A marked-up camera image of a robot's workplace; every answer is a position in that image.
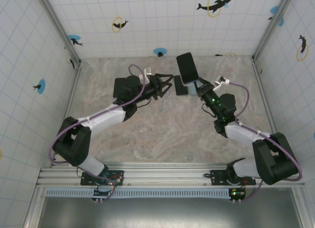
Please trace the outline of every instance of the vent grille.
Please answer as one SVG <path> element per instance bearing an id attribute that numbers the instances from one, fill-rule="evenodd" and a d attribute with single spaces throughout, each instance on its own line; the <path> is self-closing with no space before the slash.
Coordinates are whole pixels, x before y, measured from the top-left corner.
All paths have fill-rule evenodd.
<path id="1" fill-rule="evenodd" d="M 49 188 L 46 190 L 47 197 L 94 197 L 94 189 L 91 188 Z M 229 198 L 228 189 L 137 189 L 117 188 L 112 198 L 132 197 L 213 197 Z"/>

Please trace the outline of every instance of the yellow ring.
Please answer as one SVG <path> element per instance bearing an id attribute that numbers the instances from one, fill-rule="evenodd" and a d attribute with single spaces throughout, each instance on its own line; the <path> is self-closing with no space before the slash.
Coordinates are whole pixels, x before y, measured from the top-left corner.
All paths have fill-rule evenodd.
<path id="1" fill-rule="evenodd" d="M 115 30 L 114 30 L 114 23 L 115 23 L 115 21 L 118 20 L 118 19 L 120 19 L 120 26 L 119 26 L 119 29 L 118 29 L 117 31 L 115 31 Z M 114 33 L 118 33 L 118 32 L 120 31 L 120 29 L 122 28 L 122 25 L 123 25 L 123 19 L 122 19 L 120 16 L 116 17 L 116 18 L 114 19 L 113 23 L 112 23 L 112 31 L 113 31 Z"/>
<path id="2" fill-rule="evenodd" d="M 302 47 L 299 47 L 299 49 L 297 49 L 297 53 L 296 53 L 296 59 L 299 61 L 299 62 L 301 62 L 301 61 L 303 61 L 306 57 L 307 57 L 307 55 L 309 54 L 309 46 L 306 44 L 306 47 L 307 47 L 307 52 L 306 52 L 306 55 L 305 55 L 305 57 L 303 57 L 302 59 L 299 59 L 299 52 L 300 52 L 300 50 L 302 49 Z"/>
<path id="3" fill-rule="evenodd" d="M 220 14 L 220 12 L 221 12 L 221 8 L 219 9 L 219 12 L 218 12 L 216 15 L 212 16 L 212 15 L 209 13 L 209 2 L 210 2 L 210 0 L 208 0 L 208 4 L 207 4 L 207 11 L 208 11 L 209 17 L 211 17 L 211 18 L 217 17 L 217 16 Z"/>
<path id="4" fill-rule="evenodd" d="M 67 59 L 67 63 L 68 63 L 68 65 L 69 65 L 69 64 L 71 64 L 71 62 L 70 62 L 70 55 L 69 55 L 69 53 L 67 53 L 67 57 L 66 57 L 66 59 Z"/>
<path id="5" fill-rule="evenodd" d="M 234 52 L 228 52 L 228 53 L 225 54 L 225 56 L 228 56 L 228 55 L 237 56 Z"/>

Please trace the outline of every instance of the white tiled wall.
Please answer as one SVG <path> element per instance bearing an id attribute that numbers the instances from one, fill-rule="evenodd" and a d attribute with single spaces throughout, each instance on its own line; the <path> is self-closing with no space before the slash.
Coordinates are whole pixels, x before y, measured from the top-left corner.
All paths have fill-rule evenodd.
<path id="1" fill-rule="evenodd" d="M 21 227 L 74 70 L 37 0 L 0 0 L 0 227 Z M 43 94 L 33 90 L 45 79 Z"/>
<path id="2" fill-rule="evenodd" d="M 262 80 L 279 131 L 302 166 L 315 205 L 315 0 L 292 0 L 261 58 Z M 298 54 L 302 40 L 307 47 Z"/>
<path id="3" fill-rule="evenodd" d="M 80 58 L 154 56 L 159 47 L 169 56 L 253 55 L 280 1 L 231 0 L 211 18 L 196 10 L 208 0 L 50 0 L 67 34 L 81 37 Z M 116 17 L 128 23 L 114 33 Z"/>

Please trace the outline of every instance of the smartphone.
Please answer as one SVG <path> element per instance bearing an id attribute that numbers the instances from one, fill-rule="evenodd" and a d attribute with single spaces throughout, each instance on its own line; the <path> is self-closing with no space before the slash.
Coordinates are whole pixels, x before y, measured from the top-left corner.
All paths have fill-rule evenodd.
<path id="1" fill-rule="evenodd" d="M 124 83 L 126 78 L 116 78 L 114 83 L 113 98 L 117 98 L 124 91 Z"/>
<path id="2" fill-rule="evenodd" d="M 176 57 L 183 84 L 190 84 L 199 78 L 190 52 Z"/>
<path id="3" fill-rule="evenodd" d="M 182 79 L 179 75 L 174 76 L 174 83 L 177 96 L 188 95 L 188 89 L 186 86 L 183 85 Z"/>

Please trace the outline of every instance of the gray marble surface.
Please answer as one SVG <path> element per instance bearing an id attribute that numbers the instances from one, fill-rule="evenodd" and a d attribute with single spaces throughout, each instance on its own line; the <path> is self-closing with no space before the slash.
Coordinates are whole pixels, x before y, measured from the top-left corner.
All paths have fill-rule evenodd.
<path id="1" fill-rule="evenodd" d="M 247 86 L 251 98 L 241 120 L 258 130 L 270 131 L 250 57 L 194 57 L 194 61 L 199 76 L 212 83 L 223 75 Z M 108 107 L 114 101 L 115 78 L 127 77 L 130 64 L 150 66 L 153 74 L 179 74 L 175 57 L 85 59 L 70 115 L 80 118 Z M 223 86 L 217 94 L 223 93 L 235 95 L 239 112 L 246 92 Z M 128 121 L 96 135 L 90 150 L 104 162 L 227 163 L 253 158 L 252 149 L 216 133 L 214 118 L 202 111 L 202 103 L 197 96 L 176 96 L 172 86 L 163 98 L 152 99 Z"/>

